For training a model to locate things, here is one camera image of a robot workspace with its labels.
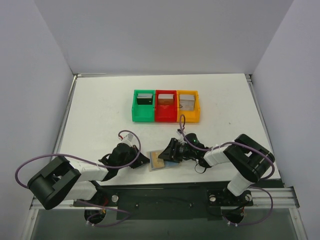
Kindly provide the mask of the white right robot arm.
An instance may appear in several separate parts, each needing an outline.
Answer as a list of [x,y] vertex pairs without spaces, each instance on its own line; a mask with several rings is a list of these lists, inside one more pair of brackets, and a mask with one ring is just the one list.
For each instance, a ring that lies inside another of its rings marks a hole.
[[172,138],[158,157],[176,163],[194,160],[205,169],[233,164],[237,173],[223,192],[224,201],[230,205],[236,204],[251,185],[270,178],[275,172],[274,155],[244,133],[234,141],[211,148],[200,143],[195,133],[188,133],[182,140]]

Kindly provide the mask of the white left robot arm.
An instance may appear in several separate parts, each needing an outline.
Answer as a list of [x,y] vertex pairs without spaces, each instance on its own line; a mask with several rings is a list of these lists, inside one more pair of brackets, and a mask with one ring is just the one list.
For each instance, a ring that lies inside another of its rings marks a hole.
[[111,180],[121,166],[136,169],[148,163],[150,159],[139,153],[136,145],[122,142],[94,164],[70,162],[65,156],[56,156],[28,181],[27,188],[46,210],[65,200],[86,200],[97,206],[103,193],[93,182]]

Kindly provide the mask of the beige leather card holder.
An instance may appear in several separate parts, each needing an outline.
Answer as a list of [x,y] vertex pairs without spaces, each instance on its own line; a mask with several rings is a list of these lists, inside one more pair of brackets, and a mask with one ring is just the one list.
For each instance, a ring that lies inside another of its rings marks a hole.
[[159,155],[163,152],[163,150],[153,150],[147,152],[147,157],[150,160],[149,163],[149,171],[158,171],[158,170],[165,170],[169,168],[179,167],[181,164],[178,162],[171,162],[159,158]]

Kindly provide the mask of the gold credit card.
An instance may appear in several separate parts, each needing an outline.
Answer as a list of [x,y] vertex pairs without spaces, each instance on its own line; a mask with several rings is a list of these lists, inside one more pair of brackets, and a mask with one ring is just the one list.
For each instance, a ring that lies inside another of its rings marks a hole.
[[162,153],[162,150],[155,150],[149,152],[150,157],[150,170],[160,170],[165,167],[165,162],[163,159],[159,158],[159,155]]

